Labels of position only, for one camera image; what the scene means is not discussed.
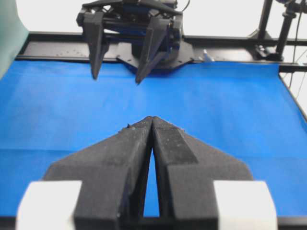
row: vertical pole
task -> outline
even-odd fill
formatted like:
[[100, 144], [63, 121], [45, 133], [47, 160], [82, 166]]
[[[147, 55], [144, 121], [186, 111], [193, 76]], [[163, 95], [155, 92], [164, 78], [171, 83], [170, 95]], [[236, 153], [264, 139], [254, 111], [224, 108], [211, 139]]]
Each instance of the vertical pole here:
[[258, 33], [258, 39], [263, 40], [265, 38], [265, 32], [272, 8], [273, 0], [265, 0], [263, 4], [262, 14], [261, 14], [261, 20], [259, 23], [259, 33]]
[[294, 11], [294, 4], [295, 2], [290, 3], [287, 6], [286, 12], [283, 13], [284, 21], [283, 21], [282, 30], [280, 31], [278, 44], [276, 48], [276, 53], [279, 55], [280, 58], [282, 57], [284, 47], [287, 44], [287, 39], [288, 39], [292, 20], [296, 17], [296, 13]]

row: cable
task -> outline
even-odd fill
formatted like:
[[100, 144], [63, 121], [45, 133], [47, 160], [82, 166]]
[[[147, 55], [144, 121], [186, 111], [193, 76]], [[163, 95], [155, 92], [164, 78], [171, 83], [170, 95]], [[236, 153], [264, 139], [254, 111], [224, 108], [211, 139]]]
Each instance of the cable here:
[[[303, 6], [304, 6], [305, 0], [302, 0], [301, 5], [300, 5], [300, 13], [297, 21], [297, 26], [296, 26], [296, 34], [295, 34], [295, 45], [294, 45], [294, 51], [293, 51], [293, 63], [295, 62], [295, 53], [296, 53], [296, 46], [297, 46], [297, 37], [298, 37], [298, 30], [299, 30], [299, 24], [301, 22], [302, 14], [303, 14]], [[289, 84], [289, 89], [292, 86], [292, 80], [293, 80], [293, 73], [291, 73], [291, 78], [290, 78], [290, 84]]]
[[[298, 59], [297, 59], [295, 62], [298, 62], [306, 52], [307, 52], [307, 49], [301, 54], [301, 56], [298, 57]], [[289, 73], [285, 74], [285, 75], [283, 76], [283, 79], [285, 79], [285, 77], [287, 77], [288, 74], [289, 74]]]
[[181, 11], [181, 12], [183, 12], [183, 11], [185, 11], [188, 7], [189, 7], [189, 5], [190, 5], [190, 2], [191, 2], [191, 0], [188, 0], [188, 3], [187, 3], [187, 5], [185, 6], [185, 8]]
[[304, 83], [304, 80], [305, 80], [305, 77], [306, 77], [306, 73], [307, 73], [307, 72], [305, 72], [305, 74], [304, 74], [304, 76], [303, 76], [303, 79], [302, 79], [302, 82], [301, 82], [301, 85], [299, 86], [299, 90], [298, 90], [296, 99], [299, 97], [299, 93], [301, 92], [301, 89], [302, 89], [302, 86], [303, 86], [303, 83]]

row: white block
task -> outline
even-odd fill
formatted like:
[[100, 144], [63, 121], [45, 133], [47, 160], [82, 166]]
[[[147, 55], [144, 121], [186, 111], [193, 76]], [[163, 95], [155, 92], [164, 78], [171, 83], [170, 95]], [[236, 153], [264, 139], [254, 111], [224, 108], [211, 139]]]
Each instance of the white block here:
[[30, 183], [18, 208], [16, 230], [74, 230], [81, 185], [81, 181]]
[[265, 182], [214, 181], [219, 230], [277, 230], [274, 202]]

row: blue fabric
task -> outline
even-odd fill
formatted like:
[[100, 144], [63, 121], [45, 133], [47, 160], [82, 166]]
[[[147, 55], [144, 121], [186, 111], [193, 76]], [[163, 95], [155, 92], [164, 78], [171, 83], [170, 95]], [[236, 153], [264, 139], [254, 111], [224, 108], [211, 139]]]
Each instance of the blue fabric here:
[[242, 159], [279, 215], [307, 215], [307, 124], [277, 65], [187, 65], [137, 86], [121, 64], [104, 64], [93, 81], [87, 64], [31, 61], [0, 81], [0, 215], [16, 214], [51, 162], [148, 115]]

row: white wall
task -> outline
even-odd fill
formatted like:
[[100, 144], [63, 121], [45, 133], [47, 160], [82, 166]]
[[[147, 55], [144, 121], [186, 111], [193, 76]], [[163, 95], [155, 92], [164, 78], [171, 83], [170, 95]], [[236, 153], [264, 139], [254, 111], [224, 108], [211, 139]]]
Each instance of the white wall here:
[[[91, 0], [16, 0], [19, 16], [30, 31], [81, 32], [76, 24], [76, 16], [82, 3]], [[178, 0], [178, 10], [184, 8], [188, 0]], [[264, 0], [191, 0], [184, 14], [186, 35], [246, 36], [258, 27]], [[284, 6], [273, 3], [268, 32], [278, 37], [283, 23]], [[291, 27], [289, 37], [295, 37], [297, 19]], [[298, 38], [307, 38], [307, 15], [303, 15]], [[307, 47], [298, 47], [299, 57]], [[285, 61], [292, 61], [293, 47], [286, 47]], [[301, 58], [307, 62], [307, 53]], [[303, 73], [296, 73], [291, 91], [296, 96]], [[307, 76], [300, 96], [300, 105], [307, 113]]]

